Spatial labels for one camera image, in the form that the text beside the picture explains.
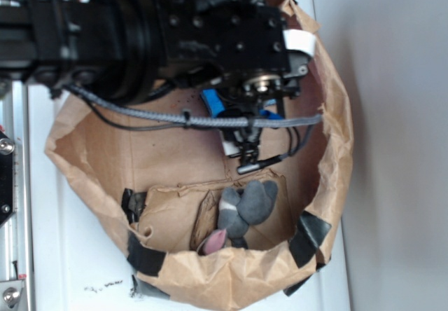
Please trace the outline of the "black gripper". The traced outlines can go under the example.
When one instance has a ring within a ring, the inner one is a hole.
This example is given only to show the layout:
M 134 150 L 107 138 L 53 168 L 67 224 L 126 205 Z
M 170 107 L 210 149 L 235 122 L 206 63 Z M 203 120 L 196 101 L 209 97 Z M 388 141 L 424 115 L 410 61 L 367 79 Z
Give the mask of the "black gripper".
M 218 90 L 231 104 L 259 104 L 300 94 L 316 36 L 288 29 L 266 0 L 154 0 L 163 44 L 157 77 L 180 88 Z M 238 174 L 261 169 L 261 129 L 220 131 Z

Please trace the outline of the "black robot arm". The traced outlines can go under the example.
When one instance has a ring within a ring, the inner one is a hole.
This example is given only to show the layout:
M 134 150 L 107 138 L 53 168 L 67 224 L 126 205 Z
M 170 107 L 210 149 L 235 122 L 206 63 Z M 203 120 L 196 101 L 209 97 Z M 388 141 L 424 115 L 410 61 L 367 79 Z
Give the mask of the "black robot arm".
M 260 159 L 263 129 L 285 128 L 294 156 L 321 121 L 284 113 L 315 47 L 266 0 L 1 0 L 2 93 L 41 84 L 157 130 L 220 130 L 240 174 L 286 158 Z

